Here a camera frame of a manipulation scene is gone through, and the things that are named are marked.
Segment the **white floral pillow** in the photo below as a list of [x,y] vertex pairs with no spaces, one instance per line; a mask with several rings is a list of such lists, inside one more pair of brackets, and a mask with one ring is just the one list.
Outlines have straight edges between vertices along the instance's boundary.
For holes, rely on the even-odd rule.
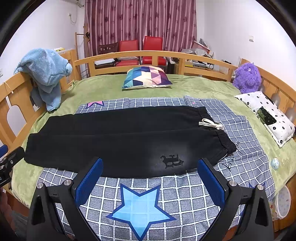
[[278,147],[289,141],[295,132],[295,125],[263,92],[256,91],[236,95],[260,119]]

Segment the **colourful geometric pillow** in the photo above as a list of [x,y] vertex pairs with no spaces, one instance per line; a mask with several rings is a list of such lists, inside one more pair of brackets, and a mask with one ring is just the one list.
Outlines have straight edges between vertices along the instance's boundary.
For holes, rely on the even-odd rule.
[[139,66],[128,70],[122,89],[158,88],[171,85],[163,69],[155,66]]

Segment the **dark phone on pillow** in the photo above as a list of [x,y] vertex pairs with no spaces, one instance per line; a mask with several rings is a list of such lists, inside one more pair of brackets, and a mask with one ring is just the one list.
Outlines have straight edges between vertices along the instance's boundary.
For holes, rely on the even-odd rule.
[[276,123],[276,119],[263,107],[258,109],[257,116],[260,121],[267,126]]

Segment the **green bed blanket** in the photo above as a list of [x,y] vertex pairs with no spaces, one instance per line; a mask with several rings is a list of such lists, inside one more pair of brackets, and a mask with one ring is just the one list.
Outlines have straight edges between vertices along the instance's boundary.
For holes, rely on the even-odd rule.
[[259,140],[261,147],[271,160],[278,158],[278,170],[271,170],[275,190],[281,188],[295,174],[295,141],[290,139],[279,148],[265,126],[256,115],[241,101],[235,98],[239,94],[230,82],[213,81],[203,77],[168,75],[170,87],[123,90],[125,75],[102,75],[76,81],[62,96],[61,106],[52,115],[73,114],[79,105],[119,98],[138,97],[183,97],[185,95],[200,99],[218,99],[223,101],[235,114],[246,116]]

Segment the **black pants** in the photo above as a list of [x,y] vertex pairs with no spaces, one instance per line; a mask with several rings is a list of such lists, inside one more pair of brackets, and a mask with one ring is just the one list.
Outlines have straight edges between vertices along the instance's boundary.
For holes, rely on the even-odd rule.
[[185,174],[201,158],[216,165],[235,151],[205,107],[150,106],[52,116],[29,135],[24,160],[77,173],[97,157],[104,177],[152,178]]

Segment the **maroon striped curtain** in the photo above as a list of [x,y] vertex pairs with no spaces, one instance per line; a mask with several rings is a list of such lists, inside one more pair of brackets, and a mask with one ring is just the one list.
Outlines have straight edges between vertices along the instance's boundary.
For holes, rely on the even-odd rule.
[[161,37],[162,49],[180,52],[197,38],[195,1],[86,1],[84,25],[90,38],[86,57],[99,53],[99,46]]

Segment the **wooden bed frame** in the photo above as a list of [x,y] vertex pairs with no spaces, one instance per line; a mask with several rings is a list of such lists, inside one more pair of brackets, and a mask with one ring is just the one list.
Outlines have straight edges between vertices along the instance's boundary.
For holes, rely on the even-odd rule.
[[[99,83],[107,75],[123,73],[132,68],[131,65],[96,69],[95,61],[121,57],[150,57],[152,65],[157,65],[161,57],[173,57],[179,60],[176,81],[171,86],[175,94],[184,90],[187,95],[201,98],[215,98],[224,101],[236,114],[247,117],[259,136],[260,144],[270,158],[278,158],[280,167],[272,170],[276,191],[295,175],[295,155],[288,155],[288,148],[295,146],[295,139],[290,139],[283,147],[279,147],[267,129],[259,123],[255,114],[242,101],[236,98],[237,89],[231,83],[231,75],[236,66],[207,57],[172,51],[123,51],[107,53],[78,59],[74,49],[60,52],[72,65],[70,76],[60,80],[62,94],[69,100],[68,94],[81,83],[89,84],[89,79],[82,79],[80,66],[86,65],[90,77]],[[32,78],[23,72],[16,73],[1,84],[1,141],[9,149],[23,143],[34,122],[46,112],[46,107],[34,109],[30,101],[30,92],[34,87]]]

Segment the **blue plush elephant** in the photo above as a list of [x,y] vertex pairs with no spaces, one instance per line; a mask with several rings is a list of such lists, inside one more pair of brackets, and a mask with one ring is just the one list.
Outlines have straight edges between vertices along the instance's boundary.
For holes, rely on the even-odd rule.
[[31,91],[31,99],[37,107],[46,105],[48,112],[55,111],[61,104],[63,77],[70,76],[72,65],[58,52],[37,48],[27,52],[15,68],[14,73],[27,73],[36,87]]

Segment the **blue checkered star quilt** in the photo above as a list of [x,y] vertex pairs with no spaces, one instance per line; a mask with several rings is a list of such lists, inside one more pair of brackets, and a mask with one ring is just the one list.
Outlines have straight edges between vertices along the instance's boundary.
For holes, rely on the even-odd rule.
[[[223,101],[183,97],[121,98],[105,100],[102,104],[87,103],[78,107],[76,117],[86,113],[147,108],[159,106],[205,107],[208,114],[224,124],[227,135],[238,150],[220,161],[216,169],[227,179],[245,187],[261,184],[268,198],[275,195],[275,183],[268,164],[268,157],[256,138],[247,118],[235,114]],[[145,240],[197,240],[206,231],[218,213],[206,187],[196,171],[180,176],[153,178],[100,177],[81,210],[103,240],[136,240],[127,224],[107,218],[120,204],[120,186],[125,185],[136,192],[159,187],[159,207],[175,220],[152,225]]]

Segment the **small round blue toy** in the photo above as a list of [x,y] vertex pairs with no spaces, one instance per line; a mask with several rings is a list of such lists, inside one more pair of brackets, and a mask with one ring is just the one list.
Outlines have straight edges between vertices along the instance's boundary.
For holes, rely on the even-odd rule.
[[271,160],[271,163],[270,163],[271,167],[274,169],[274,170],[278,170],[279,167],[280,167],[280,162],[277,158],[273,158]]

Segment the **dark wooden chair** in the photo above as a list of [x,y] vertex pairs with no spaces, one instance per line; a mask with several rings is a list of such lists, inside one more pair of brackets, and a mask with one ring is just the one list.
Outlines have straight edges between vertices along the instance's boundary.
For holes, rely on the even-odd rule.
[[[112,44],[106,44],[106,45],[99,45],[98,47],[98,54],[107,54],[107,53],[114,53],[118,51],[118,42],[112,43]],[[114,67],[115,63],[117,62],[117,59],[111,58],[111,59],[105,59],[105,60],[98,60],[95,61],[95,68],[101,69],[101,68],[107,68],[107,67]]]

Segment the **purple plush toy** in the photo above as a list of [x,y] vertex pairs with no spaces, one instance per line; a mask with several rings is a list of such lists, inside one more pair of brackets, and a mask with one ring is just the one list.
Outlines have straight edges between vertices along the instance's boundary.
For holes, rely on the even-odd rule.
[[242,64],[235,70],[233,85],[244,93],[256,92],[261,85],[261,75],[253,63]]

